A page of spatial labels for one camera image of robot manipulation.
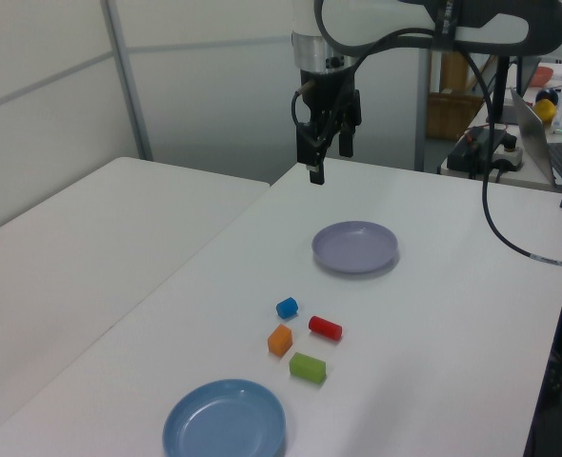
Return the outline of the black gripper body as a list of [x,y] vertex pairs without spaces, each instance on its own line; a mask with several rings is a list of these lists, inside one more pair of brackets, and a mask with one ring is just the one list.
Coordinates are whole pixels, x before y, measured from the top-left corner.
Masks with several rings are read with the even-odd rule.
[[358,123],[358,90],[353,67],[316,73],[300,70],[301,94],[310,112],[309,124],[326,124],[330,118],[338,124]]

